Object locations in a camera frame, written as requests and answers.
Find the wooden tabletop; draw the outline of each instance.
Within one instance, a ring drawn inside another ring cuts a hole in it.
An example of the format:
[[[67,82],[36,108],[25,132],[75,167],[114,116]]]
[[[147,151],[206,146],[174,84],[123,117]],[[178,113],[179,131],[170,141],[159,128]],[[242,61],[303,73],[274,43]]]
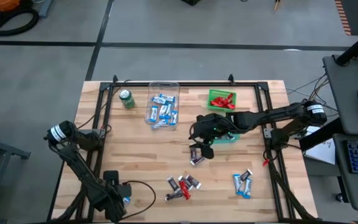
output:
[[[85,82],[75,118],[79,126],[93,114],[100,82]],[[268,81],[274,108],[288,105],[283,81]],[[213,145],[215,158],[198,166],[190,164],[189,127],[206,109],[207,87],[181,87],[179,122],[175,131],[152,131],[144,121],[148,100],[147,87],[125,88],[132,92],[136,102],[133,109],[125,109],[118,94],[114,95],[109,124],[112,131],[106,136],[101,175],[105,170],[118,170],[121,181],[141,180],[157,193],[154,206],[126,221],[136,222],[274,222],[277,221],[269,169],[262,167],[265,149],[260,127],[241,135],[233,144]],[[257,112],[255,91],[252,87],[223,87],[218,90],[237,93],[236,111]],[[278,123],[278,127],[288,122]],[[317,217],[305,163],[299,149],[283,150],[290,187],[297,199]],[[254,175],[251,199],[235,195],[233,174],[250,169]],[[164,201],[172,193],[166,179],[173,175],[190,174],[202,183],[192,190],[191,198]],[[66,165],[63,168],[52,218],[61,215],[80,189],[80,182]],[[282,207],[286,213],[284,196]],[[153,199],[151,191],[140,184],[132,184],[132,201],[128,214],[145,208]],[[103,221],[104,213],[95,212],[94,221]]]

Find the green soda can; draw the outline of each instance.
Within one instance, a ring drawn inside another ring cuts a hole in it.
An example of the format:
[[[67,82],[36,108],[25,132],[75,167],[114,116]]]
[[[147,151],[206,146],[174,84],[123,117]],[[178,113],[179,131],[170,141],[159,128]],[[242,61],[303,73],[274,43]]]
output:
[[[135,100],[132,97],[132,93],[129,90],[122,90],[119,93],[119,98],[121,99],[122,103],[124,104],[125,108],[131,109],[135,106]]]

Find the clear plastic container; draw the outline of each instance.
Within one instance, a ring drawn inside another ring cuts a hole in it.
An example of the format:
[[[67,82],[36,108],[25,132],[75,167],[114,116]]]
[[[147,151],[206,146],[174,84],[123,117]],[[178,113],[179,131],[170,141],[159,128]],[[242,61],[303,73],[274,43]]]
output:
[[[179,89],[179,83],[175,82],[151,82],[149,84],[149,100],[147,102],[144,121],[149,124],[153,130],[173,131],[177,128],[177,121],[179,121]],[[171,98],[169,100],[164,98],[164,105],[167,107],[170,106],[171,111],[177,112],[177,119],[175,124],[172,123],[172,113],[170,116],[169,114],[162,114],[160,117],[160,111],[163,104],[156,103],[156,101],[164,96],[170,96]],[[157,107],[157,117],[155,122],[151,119],[153,107]]]

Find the concrete floor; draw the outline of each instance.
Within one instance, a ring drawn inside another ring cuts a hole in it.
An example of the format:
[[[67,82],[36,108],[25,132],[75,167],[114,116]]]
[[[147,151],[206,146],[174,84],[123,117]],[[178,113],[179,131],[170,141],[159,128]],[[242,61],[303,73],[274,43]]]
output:
[[[95,43],[107,5],[108,0],[54,1],[50,17],[33,30],[0,40]],[[7,27],[26,19],[22,15]],[[357,39],[344,33],[333,0],[286,0],[277,12],[273,0],[202,0],[195,7],[179,0],[115,0],[103,42],[264,46],[255,50],[102,47],[91,79],[111,80],[117,75],[121,80],[223,80],[232,73],[237,80],[284,80],[287,88],[296,88],[324,74],[322,57],[341,53],[330,47],[347,47]],[[326,50],[269,50],[270,45]],[[0,45],[0,141],[32,152],[30,160],[13,158],[9,164],[0,188],[0,218],[12,223],[47,218],[62,161],[42,137],[49,127],[74,119],[93,52],[94,47]],[[300,89],[307,95],[312,90],[312,85]],[[335,107],[328,86],[320,96]],[[305,96],[288,97],[296,102]],[[307,167],[311,174],[321,171],[313,161]],[[335,180],[310,177],[319,217],[358,220],[350,205],[332,198],[339,192]]]

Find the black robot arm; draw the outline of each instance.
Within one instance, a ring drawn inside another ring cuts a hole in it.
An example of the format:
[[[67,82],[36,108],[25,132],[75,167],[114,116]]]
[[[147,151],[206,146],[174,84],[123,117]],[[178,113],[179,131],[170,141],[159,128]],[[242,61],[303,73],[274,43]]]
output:
[[[287,145],[291,135],[307,128],[308,126],[321,126],[327,121],[323,106],[315,101],[304,100],[302,103],[292,103],[289,106],[266,110],[259,113],[233,112],[226,116],[219,114],[207,114],[197,116],[197,122],[190,127],[189,139],[196,143],[191,147],[201,149],[201,154],[207,159],[214,157],[212,145],[215,138],[225,134],[245,134],[262,124],[293,119],[283,128],[276,128],[270,132],[269,148],[282,149]]]
[[[105,210],[112,222],[121,220],[126,210],[117,186],[97,178],[79,152],[79,149],[93,151],[101,147],[99,135],[94,131],[83,134],[73,123],[64,121],[49,129],[44,139],[48,141],[49,148],[67,163],[81,181],[89,203],[100,212]],[[72,212],[70,209],[62,218],[70,217]]]

